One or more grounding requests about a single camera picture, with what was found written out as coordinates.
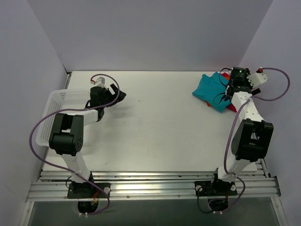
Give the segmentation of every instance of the red cloth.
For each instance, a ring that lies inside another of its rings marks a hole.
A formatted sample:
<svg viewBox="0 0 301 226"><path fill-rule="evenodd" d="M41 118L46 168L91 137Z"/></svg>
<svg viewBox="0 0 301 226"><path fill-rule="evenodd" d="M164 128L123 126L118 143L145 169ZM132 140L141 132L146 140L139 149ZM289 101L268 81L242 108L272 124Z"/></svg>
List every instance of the red cloth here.
<svg viewBox="0 0 301 226"><path fill-rule="evenodd" d="M222 75L224 78L226 78L227 80L230 79L230 75L228 75L226 72L222 73L221 75ZM233 111L233 112L237 112L236 109L235 109L235 107L233 106L233 104L228 105L227 108L230 109L230 110Z"/></svg>

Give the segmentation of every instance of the screw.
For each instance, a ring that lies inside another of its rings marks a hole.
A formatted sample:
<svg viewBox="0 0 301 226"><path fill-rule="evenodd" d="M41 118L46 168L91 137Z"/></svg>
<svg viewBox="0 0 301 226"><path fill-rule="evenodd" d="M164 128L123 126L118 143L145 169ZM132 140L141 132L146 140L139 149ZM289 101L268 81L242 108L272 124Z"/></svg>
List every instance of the screw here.
<svg viewBox="0 0 301 226"><path fill-rule="evenodd" d="M196 190L201 192L201 191L203 190L203 189L202 189L202 186L201 186L201 185L197 185L197 186L196 186Z"/></svg>
<svg viewBox="0 0 301 226"><path fill-rule="evenodd" d="M104 191L106 194L108 194L108 193L110 192L110 188L109 188L109 187L105 187L105 188L103 189L103 191Z"/></svg>
<svg viewBox="0 0 301 226"><path fill-rule="evenodd" d="M231 191L235 191L236 190L236 186L235 185L232 185L231 186Z"/></svg>

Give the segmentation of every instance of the perforated basket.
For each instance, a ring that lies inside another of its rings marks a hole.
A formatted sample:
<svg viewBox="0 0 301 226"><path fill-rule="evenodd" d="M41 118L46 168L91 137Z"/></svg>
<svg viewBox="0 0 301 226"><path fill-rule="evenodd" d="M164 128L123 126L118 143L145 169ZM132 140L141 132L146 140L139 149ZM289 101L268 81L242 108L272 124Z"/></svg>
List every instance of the perforated basket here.
<svg viewBox="0 0 301 226"><path fill-rule="evenodd" d="M90 99L89 89L62 89L53 91L48 98L43 117L61 109L75 108L83 109L87 101ZM44 120L38 130L36 142L40 146L49 146L49 137L53 125L55 115L50 116ZM90 125L84 127L84 140L83 143L87 142L90 133Z"/></svg>

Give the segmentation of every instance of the white table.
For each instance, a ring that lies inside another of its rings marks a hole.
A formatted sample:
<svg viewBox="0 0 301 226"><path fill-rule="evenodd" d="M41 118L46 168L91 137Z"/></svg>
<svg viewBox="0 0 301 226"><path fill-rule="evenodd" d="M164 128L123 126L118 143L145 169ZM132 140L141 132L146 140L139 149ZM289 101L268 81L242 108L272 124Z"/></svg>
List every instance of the white table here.
<svg viewBox="0 0 301 226"><path fill-rule="evenodd" d="M97 73L113 76L127 97L91 125L90 143L81 150L90 170L214 171L222 165L235 113L219 113L191 94L202 74L213 72L78 71L68 89L91 88ZM51 149L46 160L65 166ZM254 163L245 168L256 170Z"/></svg>

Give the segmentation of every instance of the plastic basket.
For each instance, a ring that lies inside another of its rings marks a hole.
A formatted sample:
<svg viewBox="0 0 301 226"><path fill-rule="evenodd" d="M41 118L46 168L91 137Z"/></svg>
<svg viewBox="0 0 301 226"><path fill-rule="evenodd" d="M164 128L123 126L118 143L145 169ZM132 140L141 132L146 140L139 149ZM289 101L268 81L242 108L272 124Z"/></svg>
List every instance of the plastic basket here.
<svg viewBox="0 0 301 226"><path fill-rule="evenodd" d="M90 99L90 89L62 89L53 91L48 98L43 117L57 110L65 108L83 109ZM55 115L45 119L39 126L36 142L40 146L49 146L49 137ZM84 140L87 142L90 125L84 127Z"/></svg>

